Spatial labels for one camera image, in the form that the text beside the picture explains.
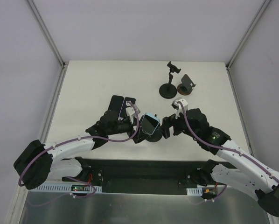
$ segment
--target stand base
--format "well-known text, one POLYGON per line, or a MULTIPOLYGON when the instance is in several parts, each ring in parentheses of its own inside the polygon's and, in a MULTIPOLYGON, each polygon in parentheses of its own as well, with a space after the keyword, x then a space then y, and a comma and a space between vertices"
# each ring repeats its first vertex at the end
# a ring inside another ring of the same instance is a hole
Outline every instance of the stand base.
POLYGON ((187 90, 183 84, 179 84, 178 87, 177 87, 177 90, 178 90, 178 93, 180 93, 181 95, 183 96, 188 96, 191 92, 192 92, 192 89, 191 90, 187 90))
POLYGON ((146 138, 148 142, 158 142, 162 138, 162 134, 159 129, 157 129, 153 135, 146 138))
POLYGON ((177 88, 173 84, 165 83, 159 88, 159 94, 165 99, 172 99, 177 95, 177 88))

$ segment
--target tabletop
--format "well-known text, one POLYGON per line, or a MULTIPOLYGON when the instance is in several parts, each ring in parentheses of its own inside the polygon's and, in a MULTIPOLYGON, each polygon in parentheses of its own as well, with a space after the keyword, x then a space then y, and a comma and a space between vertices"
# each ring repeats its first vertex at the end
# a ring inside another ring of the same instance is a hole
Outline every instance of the tabletop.
MULTIPOLYGON (((248 152, 243 128, 224 63, 172 62, 181 68, 174 73, 172 84, 177 86, 187 74, 196 84, 192 93, 164 99, 159 87, 168 82, 168 62, 156 61, 70 61, 62 85, 47 142, 76 137, 100 119, 108 109, 111 97, 136 98, 140 117, 150 112, 162 121, 175 113, 173 99, 183 97, 188 109, 200 108, 211 126, 227 133, 248 152)), ((223 161, 201 149, 184 134, 168 139, 139 144, 108 142, 89 153, 76 154, 91 159, 129 159, 162 161, 223 161)), ((111 135, 110 139, 126 139, 127 134, 111 135)))

